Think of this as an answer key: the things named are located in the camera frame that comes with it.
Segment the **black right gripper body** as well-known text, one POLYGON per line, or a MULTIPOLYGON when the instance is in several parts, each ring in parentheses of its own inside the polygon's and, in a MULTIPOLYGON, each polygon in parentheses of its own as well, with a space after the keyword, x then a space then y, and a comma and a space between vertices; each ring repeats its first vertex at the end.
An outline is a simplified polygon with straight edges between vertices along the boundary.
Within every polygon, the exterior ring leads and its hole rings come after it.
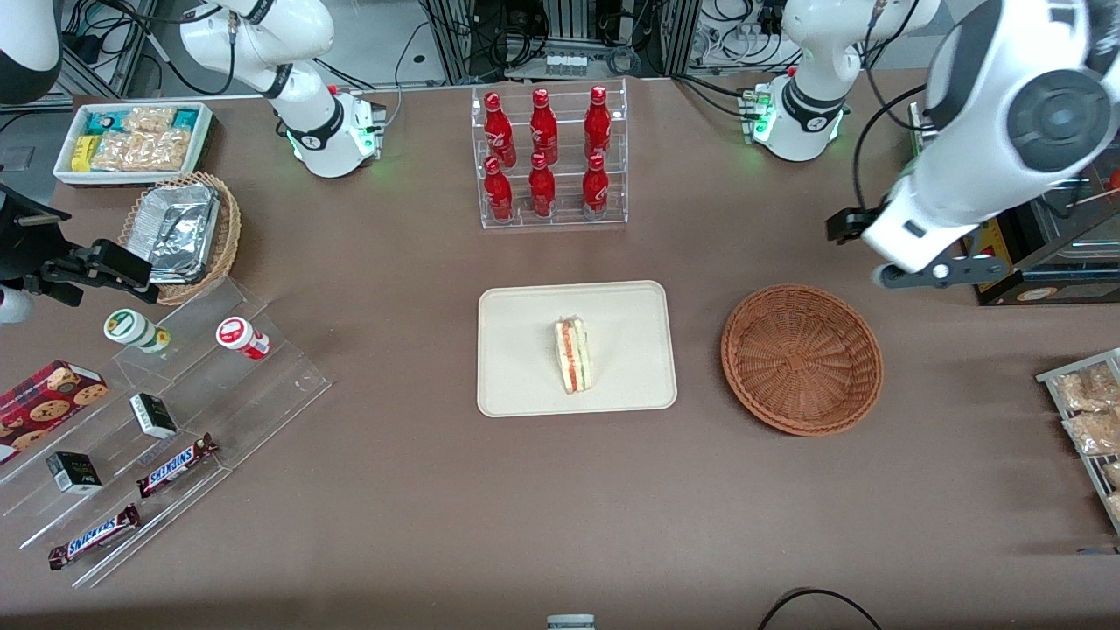
POLYGON ((60 223, 72 219, 67 212, 53 210, 20 192, 1 185, 1 280, 16 282, 29 274, 39 274, 44 265, 84 274, 80 247, 60 233, 60 223))

